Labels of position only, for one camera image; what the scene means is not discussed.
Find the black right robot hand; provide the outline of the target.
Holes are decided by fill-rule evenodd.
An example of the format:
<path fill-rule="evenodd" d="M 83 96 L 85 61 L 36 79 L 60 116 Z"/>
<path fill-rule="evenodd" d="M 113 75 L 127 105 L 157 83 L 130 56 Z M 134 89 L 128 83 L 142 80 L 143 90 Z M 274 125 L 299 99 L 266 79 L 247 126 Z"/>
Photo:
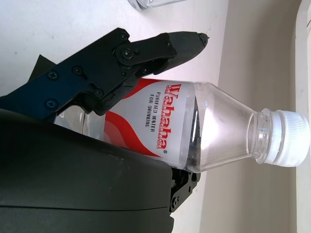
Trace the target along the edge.
<path fill-rule="evenodd" d="M 140 78 L 196 57 L 208 36 L 162 33 L 130 42 L 116 28 L 59 64 L 38 58 L 0 99 L 3 233 L 170 233 L 200 175 L 55 125 L 72 106 L 103 115 Z"/>

